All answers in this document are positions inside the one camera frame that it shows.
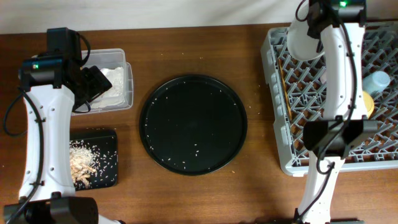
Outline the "white napkin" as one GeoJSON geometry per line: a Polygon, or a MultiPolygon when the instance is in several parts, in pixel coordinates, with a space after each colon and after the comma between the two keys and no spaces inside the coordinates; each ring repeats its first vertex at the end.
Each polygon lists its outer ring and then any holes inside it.
{"type": "Polygon", "coordinates": [[[117,106],[124,102],[124,69],[102,68],[103,75],[111,82],[112,87],[100,95],[91,103],[92,109],[105,108],[107,106],[117,106]]]}

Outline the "grey plate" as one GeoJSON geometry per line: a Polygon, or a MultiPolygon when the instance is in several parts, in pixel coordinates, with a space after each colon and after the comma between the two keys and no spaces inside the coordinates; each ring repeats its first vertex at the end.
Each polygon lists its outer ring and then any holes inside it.
{"type": "Polygon", "coordinates": [[[294,19],[287,32],[287,48],[291,56],[300,61],[314,60],[324,55],[319,39],[310,37],[307,21],[294,19]]]}

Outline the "wooden chopstick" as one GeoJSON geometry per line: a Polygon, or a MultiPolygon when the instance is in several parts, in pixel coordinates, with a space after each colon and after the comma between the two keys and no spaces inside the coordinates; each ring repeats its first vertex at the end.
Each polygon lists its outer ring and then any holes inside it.
{"type": "Polygon", "coordinates": [[[280,58],[277,59],[277,63],[278,63],[278,68],[279,68],[279,74],[280,74],[280,79],[281,79],[281,83],[282,83],[282,88],[286,93],[286,85],[285,85],[285,79],[284,79],[284,71],[282,68],[282,61],[280,58]]]}
{"type": "Polygon", "coordinates": [[[284,98],[285,98],[285,104],[286,104],[286,108],[287,108],[287,114],[289,116],[289,120],[292,120],[292,112],[290,109],[289,97],[287,94],[287,89],[286,89],[285,80],[284,80],[283,76],[281,76],[281,82],[282,82],[282,88],[284,91],[284,98]]]}

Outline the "peanut shells and rice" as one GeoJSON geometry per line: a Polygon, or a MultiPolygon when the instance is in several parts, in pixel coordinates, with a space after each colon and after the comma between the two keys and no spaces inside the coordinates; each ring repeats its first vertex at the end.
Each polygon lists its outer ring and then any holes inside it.
{"type": "Polygon", "coordinates": [[[70,172],[75,190],[112,187],[118,181],[118,153],[86,140],[70,141],[70,172]]]}

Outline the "blue plastic cup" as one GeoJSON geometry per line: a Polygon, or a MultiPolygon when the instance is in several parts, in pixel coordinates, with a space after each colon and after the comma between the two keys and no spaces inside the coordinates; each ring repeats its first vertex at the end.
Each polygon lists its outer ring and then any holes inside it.
{"type": "Polygon", "coordinates": [[[383,71],[376,71],[363,79],[363,91],[376,96],[385,90],[391,82],[390,76],[383,71]]]}

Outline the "yellow plastic bowl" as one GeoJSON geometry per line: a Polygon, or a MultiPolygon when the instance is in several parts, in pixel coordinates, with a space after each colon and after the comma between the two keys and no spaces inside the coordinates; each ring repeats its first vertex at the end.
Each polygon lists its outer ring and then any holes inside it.
{"type": "Polygon", "coordinates": [[[363,100],[364,100],[364,104],[365,104],[365,107],[367,110],[367,116],[368,116],[368,118],[370,118],[374,111],[374,107],[375,107],[374,100],[373,100],[372,96],[369,93],[367,93],[366,91],[363,91],[363,100]]]}

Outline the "pink plastic cup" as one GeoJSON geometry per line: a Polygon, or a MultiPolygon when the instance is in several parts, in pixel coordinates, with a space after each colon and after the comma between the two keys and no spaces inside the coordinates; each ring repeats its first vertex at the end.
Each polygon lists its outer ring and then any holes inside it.
{"type": "Polygon", "coordinates": [[[323,74],[320,77],[320,81],[321,81],[322,84],[326,83],[326,75],[327,75],[327,72],[324,71],[323,74]]]}

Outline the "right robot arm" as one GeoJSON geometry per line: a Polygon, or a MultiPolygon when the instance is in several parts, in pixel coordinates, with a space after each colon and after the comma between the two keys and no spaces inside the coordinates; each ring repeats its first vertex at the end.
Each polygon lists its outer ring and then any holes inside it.
{"type": "Polygon", "coordinates": [[[349,152],[377,131],[364,103],[361,53],[365,1],[301,1],[288,31],[288,50],[300,61],[325,58],[323,118],[303,129],[309,168],[294,223],[330,223],[336,180],[349,152]]]}

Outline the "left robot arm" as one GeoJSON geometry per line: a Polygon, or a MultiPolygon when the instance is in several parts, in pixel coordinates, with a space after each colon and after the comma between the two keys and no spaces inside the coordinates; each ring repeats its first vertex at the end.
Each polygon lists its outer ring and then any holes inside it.
{"type": "Polygon", "coordinates": [[[112,87],[98,67],[85,67],[85,41],[66,27],[48,29],[46,52],[19,69],[27,158],[19,201],[4,206],[5,223],[111,223],[93,198],[75,195],[70,172],[71,115],[112,87]]]}

